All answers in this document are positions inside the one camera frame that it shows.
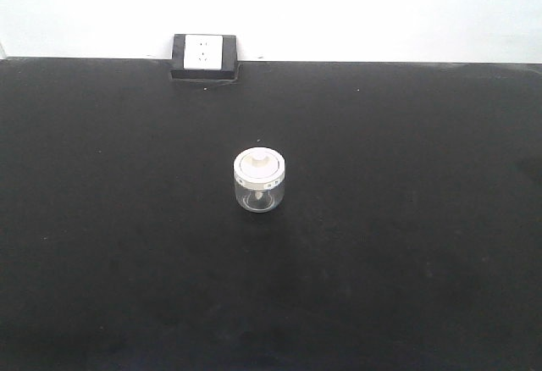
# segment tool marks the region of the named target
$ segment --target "power socket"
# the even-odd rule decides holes
[[[185,35],[185,69],[220,70],[222,68],[221,35]]]
[[[234,80],[237,39],[233,35],[175,35],[171,77],[183,80]]]

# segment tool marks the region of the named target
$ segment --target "black table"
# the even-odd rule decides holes
[[[542,367],[540,65],[14,58],[0,118],[2,371]]]

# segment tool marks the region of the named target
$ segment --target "white lid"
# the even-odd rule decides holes
[[[247,149],[234,161],[234,178],[252,191],[273,189],[285,179],[285,159],[273,149]]]

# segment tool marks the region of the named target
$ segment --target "clear glass jar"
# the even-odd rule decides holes
[[[246,210],[265,213],[276,208],[285,194],[285,160],[273,149],[257,147],[234,161],[235,198]]]

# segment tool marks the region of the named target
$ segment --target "white wall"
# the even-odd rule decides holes
[[[241,59],[542,62],[542,0],[0,0],[9,56],[169,58],[174,33]]]

